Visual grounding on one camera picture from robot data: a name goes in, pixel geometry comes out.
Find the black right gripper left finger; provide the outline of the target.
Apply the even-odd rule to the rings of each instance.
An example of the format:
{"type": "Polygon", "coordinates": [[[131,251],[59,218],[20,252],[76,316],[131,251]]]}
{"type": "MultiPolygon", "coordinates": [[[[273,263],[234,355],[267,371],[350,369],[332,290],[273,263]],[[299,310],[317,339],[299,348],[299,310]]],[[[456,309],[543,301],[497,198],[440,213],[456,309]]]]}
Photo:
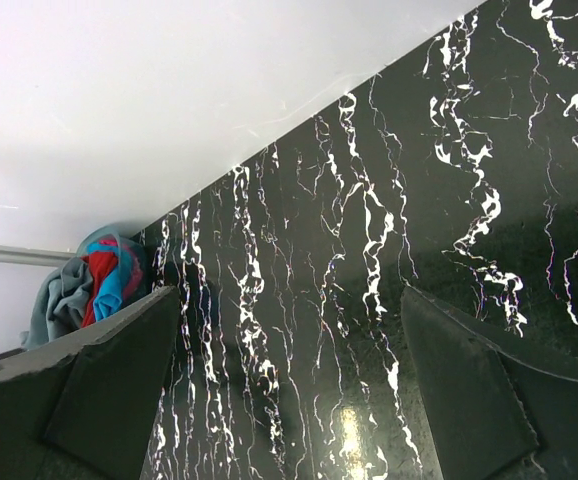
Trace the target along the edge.
{"type": "Polygon", "coordinates": [[[0,479],[137,479],[178,328],[161,288],[30,351],[0,355],[0,479]]]}

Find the grey-blue t shirt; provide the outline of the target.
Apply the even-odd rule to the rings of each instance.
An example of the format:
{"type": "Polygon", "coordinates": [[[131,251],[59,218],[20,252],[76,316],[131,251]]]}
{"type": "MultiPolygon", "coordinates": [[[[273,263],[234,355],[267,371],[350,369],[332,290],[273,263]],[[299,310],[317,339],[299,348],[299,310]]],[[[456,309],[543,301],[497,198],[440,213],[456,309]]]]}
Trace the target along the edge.
{"type": "Polygon", "coordinates": [[[73,257],[53,271],[40,287],[21,348],[33,350],[78,330],[92,291],[93,276],[83,258],[73,257]]]}

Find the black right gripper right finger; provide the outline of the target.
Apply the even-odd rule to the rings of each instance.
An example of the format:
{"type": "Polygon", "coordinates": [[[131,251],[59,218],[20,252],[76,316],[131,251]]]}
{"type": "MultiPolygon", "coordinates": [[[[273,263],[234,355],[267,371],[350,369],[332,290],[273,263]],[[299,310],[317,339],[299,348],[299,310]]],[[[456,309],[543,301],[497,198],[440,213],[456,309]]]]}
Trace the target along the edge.
{"type": "Polygon", "coordinates": [[[401,297],[446,479],[578,479],[578,359],[413,287],[401,297]]]}

